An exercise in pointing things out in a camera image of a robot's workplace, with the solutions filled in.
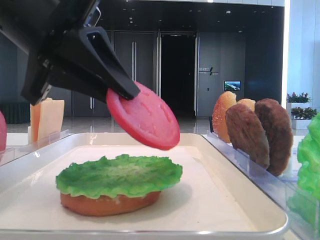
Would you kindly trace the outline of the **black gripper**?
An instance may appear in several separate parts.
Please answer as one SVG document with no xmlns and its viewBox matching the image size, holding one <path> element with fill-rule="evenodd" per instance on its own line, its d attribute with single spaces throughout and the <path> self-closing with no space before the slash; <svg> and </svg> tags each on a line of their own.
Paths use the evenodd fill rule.
<svg viewBox="0 0 320 240">
<path fill-rule="evenodd" d="M 52 86 L 106 103 L 108 89 L 132 100 L 140 90 L 107 32 L 91 27 L 98 0 L 2 0 L 0 31 L 28 54 L 21 95 L 32 105 Z"/>
</svg>

